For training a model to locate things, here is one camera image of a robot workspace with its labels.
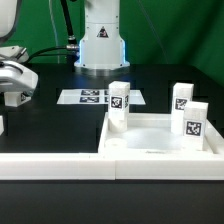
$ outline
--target white cube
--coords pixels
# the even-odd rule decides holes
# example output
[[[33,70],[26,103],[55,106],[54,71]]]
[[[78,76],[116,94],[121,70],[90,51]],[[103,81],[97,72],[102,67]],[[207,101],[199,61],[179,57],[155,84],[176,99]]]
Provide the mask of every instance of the white cube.
[[[176,83],[173,87],[171,132],[174,134],[183,133],[184,108],[192,100],[193,89],[194,85],[188,83]]]
[[[124,132],[127,130],[129,95],[129,82],[114,81],[109,85],[108,118],[109,130],[112,132]]]
[[[183,149],[203,150],[208,103],[187,102],[184,109]]]

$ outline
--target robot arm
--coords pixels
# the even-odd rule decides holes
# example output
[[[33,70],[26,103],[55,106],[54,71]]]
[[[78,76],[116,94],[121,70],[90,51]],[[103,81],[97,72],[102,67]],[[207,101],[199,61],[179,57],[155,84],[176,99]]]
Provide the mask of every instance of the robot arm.
[[[0,44],[14,32],[22,0],[0,0]],[[38,76],[16,61],[21,61],[26,49],[18,46],[0,48],[0,92],[5,105],[17,107],[31,99]]]

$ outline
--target black cable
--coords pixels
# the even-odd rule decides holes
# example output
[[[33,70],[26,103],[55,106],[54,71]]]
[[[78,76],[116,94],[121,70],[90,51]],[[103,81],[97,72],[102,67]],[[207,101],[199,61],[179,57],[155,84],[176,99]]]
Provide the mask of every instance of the black cable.
[[[68,43],[69,44],[77,44],[77,41],[76,41],[74,33],[73,33],[73,29],[72,29],[72,23],[71,23],[69,10],[68,10],[67,0],[61,0],[61,6],[63,9],[65,23],[66,23],[67,32],[68,32]]]
[[[161,50],[163,52],[163,56],[165,58],[166,63],[169,64],[169,60],[167,58],[166,50],[165,50],[165,48],[164,48],[164,46],[162,44],[162,41],[161,41],[159,35],[156,32],[156,29],[155,29],[155,27],[153,25],[153,22],[152,22],[152,20],[151,20],[151,18],[149,16],[149,14],[146,12],[145,7],[144,7],[142,1],[141,0],[136,0],[136,1],[137,1],[138,5],[139,5],[143,15],[145,16],[145,18],[146,18],[146,20],[148,22],[148,25],[150,26],[150,28],[152,30],[152,33],[154,34],[154,36],[155,36],[155,38],[157,40],[157,43],[159,44],[159,46],[160,46],[160,48],[161,48]]]
[[[32,57],[32,59],[34,59],[36,57],[53,57],[53,56],[73,56],[73,55],[72,54],[39,54],[39,55]]]
[[[29,59],[25,62],[28,63],[29,61],[31,61],[34,57],[37,57],[38,55],[45,53],[45,52],[49,52],[49,51],[55,51],[55,50],[66,50],[66,46],[59,46],[59,47],[50,47],[50,48],[46,48],[40,51],[35,52],[34,54],[32,54]]]

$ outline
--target white tray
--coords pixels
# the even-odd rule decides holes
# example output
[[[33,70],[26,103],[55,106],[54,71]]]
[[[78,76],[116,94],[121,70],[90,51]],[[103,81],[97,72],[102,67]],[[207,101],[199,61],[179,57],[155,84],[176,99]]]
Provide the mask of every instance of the white tray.
[[[211,123],[203,151],[181,150],[170,125],[170,114],[129,114],[128,131],[115,134],[106,113],[99,153],[115,160],[116,179],[224,180],[224,139]]]

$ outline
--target white block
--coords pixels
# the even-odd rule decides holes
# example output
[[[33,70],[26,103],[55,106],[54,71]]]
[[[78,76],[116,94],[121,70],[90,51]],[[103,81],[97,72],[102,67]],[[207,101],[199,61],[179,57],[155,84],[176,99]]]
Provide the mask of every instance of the white block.
[[[171,132],[174,134],[183,133],[184,107],[192,100],[193,88],[193,84],[187,83],[176,83],[173,87]]]
[[[31,97],[25,96],[22,92],[5,92],[5,106],[18,107],[31,100]]]
[[[129,113],[130,83],[114,81],[109,85],[109,130],[124,132],[127,130]]]
[[[0,116],[0,135],[3,133],[3,131],[4,131],[3,117]]]
[[[182,149],[203,150],[208,103],[188,102],[184,109]]]

